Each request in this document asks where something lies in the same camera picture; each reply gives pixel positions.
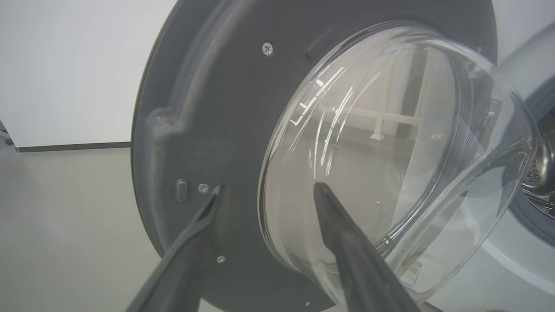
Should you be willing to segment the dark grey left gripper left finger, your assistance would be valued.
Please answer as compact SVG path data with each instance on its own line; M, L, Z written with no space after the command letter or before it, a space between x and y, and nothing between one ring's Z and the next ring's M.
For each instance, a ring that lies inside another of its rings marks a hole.
M218 229L226 209L226 186L216 186L175 239L128 312L196 312L221 247Z

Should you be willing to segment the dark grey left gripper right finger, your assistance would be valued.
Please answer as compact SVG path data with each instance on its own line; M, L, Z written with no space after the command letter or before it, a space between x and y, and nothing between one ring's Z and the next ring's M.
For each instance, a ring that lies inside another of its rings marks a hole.
M331 188L316 182L313 197L323 243L335 256L349 312L418 312Z

